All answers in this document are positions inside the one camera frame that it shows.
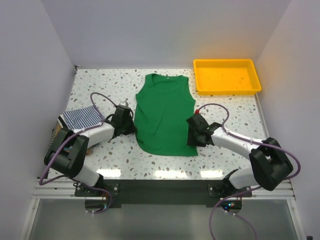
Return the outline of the green tank top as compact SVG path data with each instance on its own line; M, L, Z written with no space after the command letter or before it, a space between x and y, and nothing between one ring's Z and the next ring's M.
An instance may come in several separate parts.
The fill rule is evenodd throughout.
M197 149L187 144L187 119L196 103L188 77L148 74L135 99L136 140L143 151L159 156L197 156Z

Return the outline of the blue white striped tank top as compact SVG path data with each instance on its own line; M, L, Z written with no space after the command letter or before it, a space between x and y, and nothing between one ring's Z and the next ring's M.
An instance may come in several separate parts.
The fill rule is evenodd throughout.
M90 128L100 124L103 119L93 105L65 111L62 116L71 130Z

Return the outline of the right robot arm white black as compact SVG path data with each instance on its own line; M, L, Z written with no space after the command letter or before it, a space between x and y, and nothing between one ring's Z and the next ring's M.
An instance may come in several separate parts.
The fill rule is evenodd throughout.
M293 165L278 141L249 138L229 131L220 123L208 124L199 113L186 120L188 123L187 144L192 147L208 145L228 149L250 161L250 167L234 169L215 189L221 197L233 197L240 190L260 186L273 191L293 171Z

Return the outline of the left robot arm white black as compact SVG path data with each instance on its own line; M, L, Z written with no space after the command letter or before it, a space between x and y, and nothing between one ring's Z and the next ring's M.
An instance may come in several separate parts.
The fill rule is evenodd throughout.
M92 196L99 196L105 188L104 177L85 164L87 149L136 132L133 111L125 105L117 105L113 114L95 126L79 131L61 128L44 157L46 170L53 169L78 181Z

